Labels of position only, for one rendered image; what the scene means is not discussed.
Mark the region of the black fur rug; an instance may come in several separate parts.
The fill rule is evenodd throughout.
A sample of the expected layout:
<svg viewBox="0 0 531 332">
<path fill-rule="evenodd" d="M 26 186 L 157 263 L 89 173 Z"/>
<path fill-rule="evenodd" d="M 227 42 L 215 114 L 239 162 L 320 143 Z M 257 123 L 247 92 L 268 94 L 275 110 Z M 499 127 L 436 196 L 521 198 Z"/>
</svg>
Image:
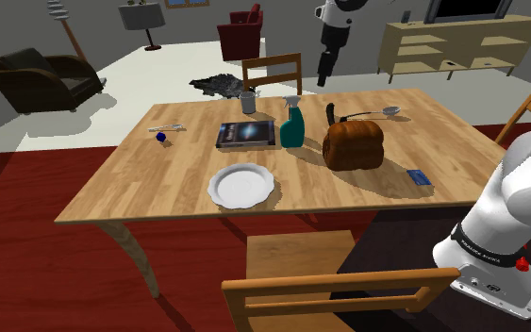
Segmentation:
<svg viewBox="0 0 531 332">
<path fill-rule="evenodd" d="M 208 78 L 196 79 L 190 82 L 195 89 L 201 90 L 203 95 L 214 96 L 220 94 L 230 99 L 239 97 L 244 92 L 243 81 L 232 74 L 218 74 Z"/>
</svg>

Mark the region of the spiral-topped wooden floor lamp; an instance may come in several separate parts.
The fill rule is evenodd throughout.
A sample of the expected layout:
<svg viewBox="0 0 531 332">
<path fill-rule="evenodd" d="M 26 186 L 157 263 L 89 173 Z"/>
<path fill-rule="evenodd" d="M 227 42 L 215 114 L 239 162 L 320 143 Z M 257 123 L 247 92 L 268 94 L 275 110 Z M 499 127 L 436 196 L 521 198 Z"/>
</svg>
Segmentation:
<svg viewBox="0 0 531 332">
<path fill-rule="evenodd" d="M 70 18 L 69 10 L 64 7 L 64 5 L 61 3 L 61 0 L 46 0 L 46 6 L 48 14 L 55 21 L 60 22 L 63 26 L 77 56 L 83 60 L 86 60 L 87 58 L 83 53 L 77 39 L 75 38 L 75 34 L 67 23 L 67 20 Z"/>
</svg>

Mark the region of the blue framed wall picture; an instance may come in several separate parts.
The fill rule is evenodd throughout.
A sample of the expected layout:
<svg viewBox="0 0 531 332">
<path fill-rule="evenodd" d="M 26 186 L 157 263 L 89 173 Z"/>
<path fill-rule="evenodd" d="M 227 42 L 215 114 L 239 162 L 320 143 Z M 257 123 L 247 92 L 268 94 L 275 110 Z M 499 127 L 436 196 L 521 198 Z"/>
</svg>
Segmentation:
<svg viewBox="0 0 531 332">
<path fill-rule="evenodd" d="M 209 0 L 164 0 L 166 8 L 207 7 Z"/>
</svg>

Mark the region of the grey cup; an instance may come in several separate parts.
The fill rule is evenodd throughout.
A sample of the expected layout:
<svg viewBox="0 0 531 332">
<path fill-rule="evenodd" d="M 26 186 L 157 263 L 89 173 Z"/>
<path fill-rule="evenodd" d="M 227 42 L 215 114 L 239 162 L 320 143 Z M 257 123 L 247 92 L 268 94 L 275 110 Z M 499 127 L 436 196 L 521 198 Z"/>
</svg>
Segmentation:
<svg viewBox="0 0 531 332">
<path fill-rule="evenodd" d="M 252 114 L 256 112 L 256 94 L 253 91 L 243 91 L 239 95 L 241 101 L 241 109 L 244 114 Z"/>
</svg>

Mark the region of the white scalloped plate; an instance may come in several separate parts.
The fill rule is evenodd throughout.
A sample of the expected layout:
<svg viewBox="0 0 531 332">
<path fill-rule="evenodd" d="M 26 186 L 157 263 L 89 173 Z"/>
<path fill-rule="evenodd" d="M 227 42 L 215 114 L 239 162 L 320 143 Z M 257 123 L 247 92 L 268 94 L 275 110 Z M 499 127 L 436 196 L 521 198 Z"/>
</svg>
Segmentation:
<svg viewBox="0 0 531 332">
<path fill-rule="evenodd" d="M 237 163 L 218 171 L 207 193 L 212 202 L 228 209 L 251 208 L 264 202 L 274 190 L 274 176 L 255 163 Z"/>
</svg>

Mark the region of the teal spray bottle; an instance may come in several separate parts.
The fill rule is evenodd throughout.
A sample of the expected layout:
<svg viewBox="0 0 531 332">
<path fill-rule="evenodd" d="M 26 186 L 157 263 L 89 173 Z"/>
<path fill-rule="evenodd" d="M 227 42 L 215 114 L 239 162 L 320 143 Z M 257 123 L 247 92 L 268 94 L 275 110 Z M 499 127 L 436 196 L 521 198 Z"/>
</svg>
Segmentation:
<svg viewBox="0 0 531 332">
<path fill-rule="evenodd" d="M 299 95 L 283 96 L 289 107 L 289 119 L 280 126 L 280 142 L 284 148 L 298 148 L 304 144 L 305 122 L 298 103 Z"/>
</svg>

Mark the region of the grey-shaded floor lamp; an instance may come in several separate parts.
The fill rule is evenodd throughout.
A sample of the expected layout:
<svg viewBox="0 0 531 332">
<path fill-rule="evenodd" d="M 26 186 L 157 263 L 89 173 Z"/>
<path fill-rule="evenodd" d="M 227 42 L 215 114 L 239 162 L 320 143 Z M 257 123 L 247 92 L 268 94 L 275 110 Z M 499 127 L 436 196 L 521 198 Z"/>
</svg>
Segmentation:
<svg viewBox="0 0 531 332">
<path fill-rule="evenodd" d="M 165 19 L 159 3 L 136 4 L 119 6 L 124 28 L 126 30 L 144 30 L 149 40 L 146 51 L 154 51 L 161 48 L 154 44 L 150 29 L 165 26 Z"/>
</svg>

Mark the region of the wooden dining table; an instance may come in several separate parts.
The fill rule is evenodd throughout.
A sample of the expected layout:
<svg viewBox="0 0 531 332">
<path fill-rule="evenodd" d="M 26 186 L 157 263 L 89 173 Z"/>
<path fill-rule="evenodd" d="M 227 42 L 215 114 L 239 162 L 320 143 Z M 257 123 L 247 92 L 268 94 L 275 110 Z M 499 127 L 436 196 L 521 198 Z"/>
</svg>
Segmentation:
<svg viewBox="0 0 531 332">
<path fill-rule="evenodd" d="M 325 107 L 357 113 L 398 106 L 401 114 L 380 120 L 383 164 L 371 171 L 333 173 L 320 147 L 327 130 Z M 254 207 L 257 215 L 393 208 L 470 206 L 504 155 L 494 141 L 418 89 L 306 95 L 300 102 L 306 145 L 297 149 L 219 149 L 219 127 L 243 122 L 236 100 L 151 107 L 87 184 L 58 215 L 58 224 L 95 224 L 133 258 L 153 296 L 159 289 L 146 254 L 127 229 L 137 221 L 223 218 L 227 212 L 207 193 L 222 168 L 253 162 L 267 168 L 276 187 Z M 183 125 L 184 129 L 147 128 Z M 421 170 L 430 186 L 416 185 L 407 170 Z"/>
</svg>

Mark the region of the black television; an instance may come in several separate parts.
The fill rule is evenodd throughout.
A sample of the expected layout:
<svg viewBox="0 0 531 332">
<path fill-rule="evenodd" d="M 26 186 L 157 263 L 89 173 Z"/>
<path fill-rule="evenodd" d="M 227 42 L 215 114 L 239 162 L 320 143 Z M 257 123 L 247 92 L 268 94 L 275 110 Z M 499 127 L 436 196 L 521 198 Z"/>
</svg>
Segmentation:
<svg viewBox="0 0 531 332">
<path fill-rule="evenodd" d="M 503 19 L 513 0 L 431 0 L 423 22 L 453 23 Z"/>
</svg>

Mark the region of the beige television stand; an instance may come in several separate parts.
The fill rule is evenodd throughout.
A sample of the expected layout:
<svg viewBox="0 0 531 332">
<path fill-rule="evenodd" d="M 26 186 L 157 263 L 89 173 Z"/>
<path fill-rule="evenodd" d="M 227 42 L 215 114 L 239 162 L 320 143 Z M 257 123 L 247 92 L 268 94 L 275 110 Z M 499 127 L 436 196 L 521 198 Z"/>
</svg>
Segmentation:
<svg viewBox="0 0 531 332">
<path fill-rule="evenodd" d="M 531 45 L 531 17 L 454 23 L 386 24 L 377 71 L 389 76 L 508 68 Z"/>
</svg>

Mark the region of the blue card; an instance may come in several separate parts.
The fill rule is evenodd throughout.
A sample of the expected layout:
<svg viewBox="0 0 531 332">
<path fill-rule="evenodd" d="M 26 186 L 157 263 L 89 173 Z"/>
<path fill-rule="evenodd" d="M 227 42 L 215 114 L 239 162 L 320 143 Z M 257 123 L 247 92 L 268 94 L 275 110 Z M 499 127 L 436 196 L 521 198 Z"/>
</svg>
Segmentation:
<svg viewBox="0 0 531 332">
<path fill-rule="evenodd" d="M 418 186 L 430 186 L 431 181 L 421 170 L 407 170 L 407 174 Z"/>
</svg>

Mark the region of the brown bread loaf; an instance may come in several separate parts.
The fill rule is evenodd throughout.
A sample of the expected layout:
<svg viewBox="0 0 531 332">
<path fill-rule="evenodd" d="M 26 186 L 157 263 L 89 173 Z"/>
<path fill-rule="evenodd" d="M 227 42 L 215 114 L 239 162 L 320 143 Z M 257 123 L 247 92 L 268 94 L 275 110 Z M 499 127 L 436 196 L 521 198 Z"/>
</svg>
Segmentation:
<svg viewBox="0 0 531 332">
<path fill-rule="evenodd" d="M 332 124 L 323 141 L 323 157 L 332 171 L 371 170 L 384 159 L 384 133 L 372 121 Z"/>
</svg>

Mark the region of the black-handled silver ladle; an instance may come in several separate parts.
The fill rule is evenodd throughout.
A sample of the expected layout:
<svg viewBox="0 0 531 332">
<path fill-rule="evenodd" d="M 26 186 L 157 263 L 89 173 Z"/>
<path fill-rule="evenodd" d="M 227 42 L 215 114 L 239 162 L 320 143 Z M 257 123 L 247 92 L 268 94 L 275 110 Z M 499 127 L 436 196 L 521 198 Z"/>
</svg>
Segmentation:
<svg viewBox="0 0 531 332">
<path fill-rule="evenodd" d="M 334 103 L 329 103 L 326 106 L 326 108 L 325 108 L 325 114 L 326 114 L 326 118 L 327 118 L 327 121 L 328 121 L 329 125 L 333 125 L 336 122 L 334 110 L 335 110 L 335 104 Z M 392 116 L 392 115 L 397 114 L 400 110 L 401 110 L 400 107 L 391 106 L 391 107 L 383 108 L 381 110 L 381 113 L 384 114 L 384 115 L 387 115 L 387 116 Z M 346 116 L 341 116 L 341 117 L 339 117 L 339 122 L 343 123 L 343 122 L 346 122 L 349 118 L 352 118 L 352 117 L 355 117 L 355 116 L 358 116 L 358 115 L 366 115 L 366 114 L 373 114 L 373 112 L 372 111 L 365 111 L 365 112 L 350 114 L 350 115 L 346 115 Z"/>
</svg>

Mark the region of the dark galaxy book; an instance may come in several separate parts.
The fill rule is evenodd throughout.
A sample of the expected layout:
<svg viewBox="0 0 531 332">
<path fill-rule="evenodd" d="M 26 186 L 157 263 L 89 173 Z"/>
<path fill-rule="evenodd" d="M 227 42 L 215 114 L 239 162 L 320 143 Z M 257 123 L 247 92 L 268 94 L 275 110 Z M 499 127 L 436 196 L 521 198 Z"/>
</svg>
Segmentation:
<svg viewBox="0 0 531 332">
<path fill-rule="evenodd" d="M 273 121 L 221 124 L 215 143 L 217 148 L 275 145 Z"/>
</svg>

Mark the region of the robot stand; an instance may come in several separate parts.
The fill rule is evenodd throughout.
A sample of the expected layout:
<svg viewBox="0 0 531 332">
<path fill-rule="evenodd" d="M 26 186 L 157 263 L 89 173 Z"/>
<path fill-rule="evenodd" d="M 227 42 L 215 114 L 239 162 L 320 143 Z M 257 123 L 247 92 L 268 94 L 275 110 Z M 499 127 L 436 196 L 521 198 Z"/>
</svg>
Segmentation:
<svg viewBox="0 0 531 332">
<path fill-rule="evenodd" d="M 434 245 L 468 213 L 465 207 L 384 210 L 360 236 L 340 274 L 433 268 Z M 527 244 L 531 267 L 531 240 Z M 521 320 L 451 288 L 423 311 L 339 312 L 355 332 L 531 332 Z"/>
</svg>

